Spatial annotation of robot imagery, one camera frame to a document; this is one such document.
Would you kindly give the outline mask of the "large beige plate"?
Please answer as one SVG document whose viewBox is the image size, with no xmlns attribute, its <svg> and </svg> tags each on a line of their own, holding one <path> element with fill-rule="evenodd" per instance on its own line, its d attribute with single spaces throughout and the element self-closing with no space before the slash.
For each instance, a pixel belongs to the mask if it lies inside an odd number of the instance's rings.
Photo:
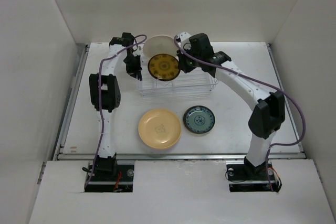
<svg viewBox="0 0 336 224">
<path fill-rule="evenodd" d="M 152 58 L 159 54 L 167 54 L 175 57 L 177 47 L 173 37 L 168 35 L 157 35 L 146 40 L 142 51 L 146 58 Z"/>
</svg>

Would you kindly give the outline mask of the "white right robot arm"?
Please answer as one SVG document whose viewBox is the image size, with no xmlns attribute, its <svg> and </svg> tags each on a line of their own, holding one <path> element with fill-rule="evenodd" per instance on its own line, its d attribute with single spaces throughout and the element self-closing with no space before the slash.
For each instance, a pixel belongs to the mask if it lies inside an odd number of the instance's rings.
<svg viewBox="0 0 336 224">
<path fill-rule="evenodd" d="M 269 92 L 248 79 L 228 54 L 214 51 L 205 33 L 194 36 L 181 33 L 173 41 L 182 71 L 188 73 L 201 68 L 231 88 L 251 109 L 248 120 L 251 141 L 243 172 L 246 180 L 265 180 L 269 175 L 270 146 L 285 120 L 284 95 L 280 91 Z"/>
</svg>

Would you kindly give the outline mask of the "dark green plate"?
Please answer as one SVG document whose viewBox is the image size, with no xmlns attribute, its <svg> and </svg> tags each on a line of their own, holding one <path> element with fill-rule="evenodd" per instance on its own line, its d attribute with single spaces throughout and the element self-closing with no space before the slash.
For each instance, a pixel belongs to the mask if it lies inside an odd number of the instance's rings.
<svg viewBox="0 0 336 224">
<path fill-rule="evenodd" d="M 185 111 L 183 123 L 192 133 L 206 134 L 211 131 L 215 125 L 215 115 L 209 108 L 196 105 Z"/>
</svg>

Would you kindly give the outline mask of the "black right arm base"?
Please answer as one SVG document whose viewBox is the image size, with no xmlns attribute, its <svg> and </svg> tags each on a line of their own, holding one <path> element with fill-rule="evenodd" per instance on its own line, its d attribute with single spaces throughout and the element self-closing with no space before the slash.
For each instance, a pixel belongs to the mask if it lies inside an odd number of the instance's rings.
<svg viewBox="0 0 336 224">
<path fill-rule="evenodd" d="M 282 188 L 282 181 L 272 166 L 253 167 L 246 160 L 226 163 L 225 177 L 228 180 L 231 193 L 276 192 Z"/>
</svg>

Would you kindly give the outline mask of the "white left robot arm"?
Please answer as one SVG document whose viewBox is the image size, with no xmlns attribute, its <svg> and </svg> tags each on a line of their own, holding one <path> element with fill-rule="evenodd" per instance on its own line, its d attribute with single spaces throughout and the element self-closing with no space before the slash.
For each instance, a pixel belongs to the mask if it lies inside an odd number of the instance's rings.
<svg viewBox="0 0 336 224">
<path fill-rule="evenodd" d="M 112 180 L 117 176 L 117 151 L 116 143 L 112 139 L 112 118 L 120 105 L 121 92 L 114 72 L 117 58 L 121 57 L 126 73 L 142 80 L 141 59 L 134 51 L 146 39 L 146 35 L 134 36 L 126 32 L 121 37 L 113 37 L 109 42 L 108 56 L 101 60 L 98 72 L 89 76 L 90 100 L 99 117 L 100 136 L 87 182 L 99 176 L 105 180 Z"/>
</svg>

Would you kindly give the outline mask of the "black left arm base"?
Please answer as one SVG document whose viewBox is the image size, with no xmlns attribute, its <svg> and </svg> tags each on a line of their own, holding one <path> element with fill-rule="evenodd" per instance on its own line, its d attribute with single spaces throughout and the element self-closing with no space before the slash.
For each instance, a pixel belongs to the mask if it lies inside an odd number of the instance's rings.
<svg viewBox="0 0 336 224">
<path fill-rule="evenodd" d="M 94 169 L 90 178 L 92 164 L 83 167 L 86 173 L 84 190 L 86 193 L 132 193 L 134 164 L 118 164 L 114 161 L 111 170 Z"/>
</svg>

